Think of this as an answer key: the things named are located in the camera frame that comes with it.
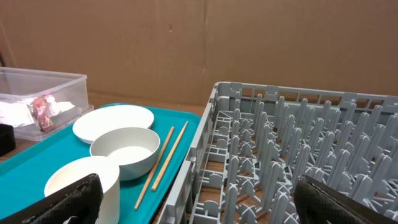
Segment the red foil wrapper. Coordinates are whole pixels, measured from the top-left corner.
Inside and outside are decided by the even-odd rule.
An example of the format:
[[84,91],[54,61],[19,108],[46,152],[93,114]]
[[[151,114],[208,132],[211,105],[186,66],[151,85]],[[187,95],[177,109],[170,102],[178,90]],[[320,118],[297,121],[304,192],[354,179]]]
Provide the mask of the red foil wrapper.
[[38,96],[34,98],[33,102],[30,104],[32,106],[32,116],[34,117],[35,123],[43,133],[55,129],[50,114],[47,114],[52,98],[53,96],[49,94]]

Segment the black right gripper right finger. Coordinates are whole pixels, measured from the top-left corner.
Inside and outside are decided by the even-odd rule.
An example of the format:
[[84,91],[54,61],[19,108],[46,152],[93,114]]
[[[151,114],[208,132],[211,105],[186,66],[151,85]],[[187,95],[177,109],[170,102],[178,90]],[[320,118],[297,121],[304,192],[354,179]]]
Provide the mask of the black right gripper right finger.
[[397,224],[307,175],[299,176],[293,198],[301,224]]

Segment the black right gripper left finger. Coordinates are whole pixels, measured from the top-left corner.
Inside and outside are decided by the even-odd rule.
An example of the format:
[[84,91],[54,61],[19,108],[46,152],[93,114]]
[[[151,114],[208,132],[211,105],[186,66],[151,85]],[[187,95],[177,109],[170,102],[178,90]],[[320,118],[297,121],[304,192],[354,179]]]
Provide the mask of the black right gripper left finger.
[[6,218],[1,224],[94,224],[104,193],[98,174],[92,173]]

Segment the white napkin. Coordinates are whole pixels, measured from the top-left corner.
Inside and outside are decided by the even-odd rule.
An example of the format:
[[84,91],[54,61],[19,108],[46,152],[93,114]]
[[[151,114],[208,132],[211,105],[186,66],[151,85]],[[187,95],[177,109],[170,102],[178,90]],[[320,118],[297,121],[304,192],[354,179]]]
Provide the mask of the white napkin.
[[[32,106],[30,105],[33,100],[34,98],[28,98],[15,103],[2,101],[1,123],[11,125],[14,128],[36,124],[34,117],[32,116]],[[71,102],[56,101],[55,97],[53,96],[53,98],[50,100],[50,108],[47,110],[47,114],[50,114],[50,118],[53,121],[53,118],[57,115],[70,111],[74,108],[75,105],[73,105]]]

